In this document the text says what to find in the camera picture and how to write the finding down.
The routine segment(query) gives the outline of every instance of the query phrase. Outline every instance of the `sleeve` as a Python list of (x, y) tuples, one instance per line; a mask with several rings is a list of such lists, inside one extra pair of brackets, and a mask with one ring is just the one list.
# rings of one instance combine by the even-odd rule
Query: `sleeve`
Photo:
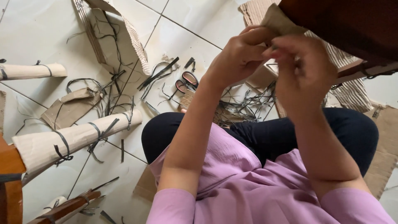
[(359, 189), (334, 189), (320, 205), (341, 224), (395, 224), (374, 196)]
[(195, 198), (181, 189), (164, 189), (156, 193), (146, 224), (192, 224)]

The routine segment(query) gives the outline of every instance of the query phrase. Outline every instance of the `rolled paper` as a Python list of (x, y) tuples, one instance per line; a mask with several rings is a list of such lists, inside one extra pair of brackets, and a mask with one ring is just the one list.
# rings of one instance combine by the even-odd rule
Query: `rolled paper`
[(51, 211), (53, 208), (56, 208), (62, 204), (64, 204), (67, 199), (64, 196), (56, 197), (52, 200), (38, 215), (37, 217), (46, 214), (47, 212)]
[(116, 122), (102, 138), (142, 122), (142, 115), (139, 110), (133, 110), (131, 119), (130, 116), (130, 111), (109, 115), (87, 124), (59, 129), (57, 132), (60, 134), (56, 132), (33, 133), (23, 136), (14, 136), (12, 137), (12, 141), (25, 164), (26, 173), (28, 175), (33, 175), (35, 172), (42, 172), (43, 167), (48, 167), (48, 165), (54, 164), (60, 160), (60, 156), (55, 151), (55, 145), (58, 146), (62, 156), (68, 154), (67, 146), (62, 140), (61, 135), (69, 146), (70, 154), (72, 154), (94, 143), (98, 139), (99, 133), (102, 134), (106, 131), (115, 119), (119, 121)]
[(60, 64), (49, 65), (8, 65), (0, 64), (0, 80), (37, 79), (68, 76)]

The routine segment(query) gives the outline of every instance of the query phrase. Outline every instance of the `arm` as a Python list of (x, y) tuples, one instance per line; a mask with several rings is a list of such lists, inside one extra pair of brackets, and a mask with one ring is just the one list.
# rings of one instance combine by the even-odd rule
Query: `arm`
[(275, 35), (267, 28), (248, 26), (232, 37), (202, 77), (195, 96), (167, 150), (158, 191), (183, 189), (194, 197), (207, 150), (211, 123), (223, 90), (247, 78), (264, 60)]
[(269, 49), (264, 55), (278, 62), (276, 95), (295, 125), (298, 149), (317, 197), (321, 200), (327, 192), (342, 187), (370, 193), (320, 107), (337, 78), (322, 42), (293, 35), (277, 37), (273, 44), (278, 49)]

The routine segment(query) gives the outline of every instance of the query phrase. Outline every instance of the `woman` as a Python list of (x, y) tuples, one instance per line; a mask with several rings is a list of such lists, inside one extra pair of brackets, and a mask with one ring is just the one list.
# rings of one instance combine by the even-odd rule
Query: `woman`
[[(258, 26), (232, 37), (187, 112), (145, 126), (142, 145), (158, 181), (148, 224), (394, 223), (362, 178), (375, 124), (353, 110), (321, 109), (337, 70), (319, 40), (273, 37)], [(223, 90), (269, 58), (279, 65), (276, 95), (289, 118), (230, 130), (213, 124)]]

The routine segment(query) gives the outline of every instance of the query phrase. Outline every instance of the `leg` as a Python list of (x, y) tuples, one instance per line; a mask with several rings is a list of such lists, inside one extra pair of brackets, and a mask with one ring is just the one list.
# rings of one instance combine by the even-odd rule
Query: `leg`
[[(367, 116), (345, 108), (325, 108), (333, 132), (350, 153), (364, 176), (376, 151), (378, 130)], [(281, 118), (258, 123), (237, 123), (231, 130), (242, 136), (258, 155), (262, 165), (297, 148), (293, 123)]]
[[(154, 117), (145, 125), (141, 141), (148, 164), (151, 164), (171, 143), (183, 117), (183, 113), (167, 112)], [(248, 147), (246, 141), (238, 134), (226, 128), (224, 130)]]

